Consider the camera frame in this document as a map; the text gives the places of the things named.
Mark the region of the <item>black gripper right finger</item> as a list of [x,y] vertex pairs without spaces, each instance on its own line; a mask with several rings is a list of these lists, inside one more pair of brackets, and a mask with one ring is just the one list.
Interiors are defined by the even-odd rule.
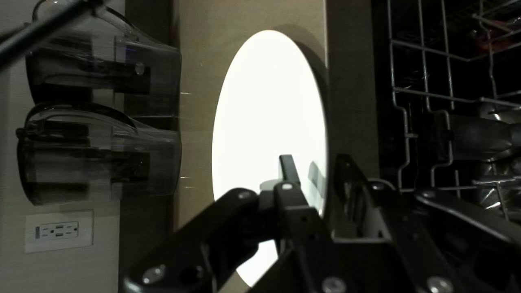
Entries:
[[334,171],[336,235],[391,244],[425,293],[521,293],[521,227],[437,189],[403,196],[370,183],[349,155]]

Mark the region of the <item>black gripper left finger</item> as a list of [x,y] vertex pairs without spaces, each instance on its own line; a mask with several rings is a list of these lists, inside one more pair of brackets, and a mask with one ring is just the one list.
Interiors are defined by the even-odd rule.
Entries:
[[126,277],[126,293],[219,293],[264,241],[279,259],[251,293],[349,293],[349,275],[318,215],[307,204],[297,165],[279,158],[282,179],[259,194],[232,189],[168,236]]

